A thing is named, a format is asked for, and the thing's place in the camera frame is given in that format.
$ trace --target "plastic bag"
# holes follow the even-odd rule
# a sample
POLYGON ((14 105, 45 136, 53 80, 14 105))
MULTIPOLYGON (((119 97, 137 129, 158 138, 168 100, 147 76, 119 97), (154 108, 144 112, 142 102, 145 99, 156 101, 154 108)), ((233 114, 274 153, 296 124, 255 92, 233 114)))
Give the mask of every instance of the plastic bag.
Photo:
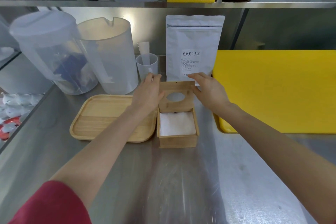
POLYGON ((191 81, 187 75, 212 74, 225 16, 166 17, 167 81, 191 81))

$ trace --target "oval hole in lid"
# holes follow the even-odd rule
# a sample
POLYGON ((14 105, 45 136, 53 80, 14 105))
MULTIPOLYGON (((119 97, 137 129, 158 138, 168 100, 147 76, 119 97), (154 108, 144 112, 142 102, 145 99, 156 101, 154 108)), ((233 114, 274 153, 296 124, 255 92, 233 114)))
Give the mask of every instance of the oval hole in lid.
POLYGON ((167 99, 171 102, 182 101, 186 96, 180 92, 173 92, 167 96, 167 99))

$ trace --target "wooden box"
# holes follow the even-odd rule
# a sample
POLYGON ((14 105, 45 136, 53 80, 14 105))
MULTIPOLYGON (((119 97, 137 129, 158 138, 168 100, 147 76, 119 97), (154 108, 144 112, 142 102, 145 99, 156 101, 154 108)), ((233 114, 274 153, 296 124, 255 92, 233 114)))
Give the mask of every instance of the wooden box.
POLYGON ((157 137, 160 140, 160 148, 187 148, 196 147, 198 136, 200 134, 196 113, 194 109, 194 94, 191 87, 195 85, 195 81, 182 82, 160 82, 160 92, 164 91, 165 95, 159 103, 157 109, 157 137), (182 93, 185 98, 178 102, 172 102, 167 99, 171 93, 182 93), (196 134, 178 135, 178 136, 160 136, 160 113, 168 112, 192 112, 194 118, 196 134))

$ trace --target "forearm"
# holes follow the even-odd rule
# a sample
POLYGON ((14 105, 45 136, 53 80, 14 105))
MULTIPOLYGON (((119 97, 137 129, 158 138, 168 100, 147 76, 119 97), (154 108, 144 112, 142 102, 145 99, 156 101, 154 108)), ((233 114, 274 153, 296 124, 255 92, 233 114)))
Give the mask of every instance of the forearm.
POLYGON ((89 208, 128 138, 143 118, 141 112, 128 107, 51 180, 68 185, 89 208))
POLYGON ((336 221, 336 166, 247 114, 235 104, 218 109, 319 223, 336 221))

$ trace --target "red sleeve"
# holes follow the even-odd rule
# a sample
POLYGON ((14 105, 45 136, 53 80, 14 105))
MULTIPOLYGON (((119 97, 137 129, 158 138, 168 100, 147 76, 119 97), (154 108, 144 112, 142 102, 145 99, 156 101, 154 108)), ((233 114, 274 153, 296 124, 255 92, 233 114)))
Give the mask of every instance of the red sleeve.
POLYGON ((92 224, 81 199, 67 185, 44 183, 9 224, 92 224))

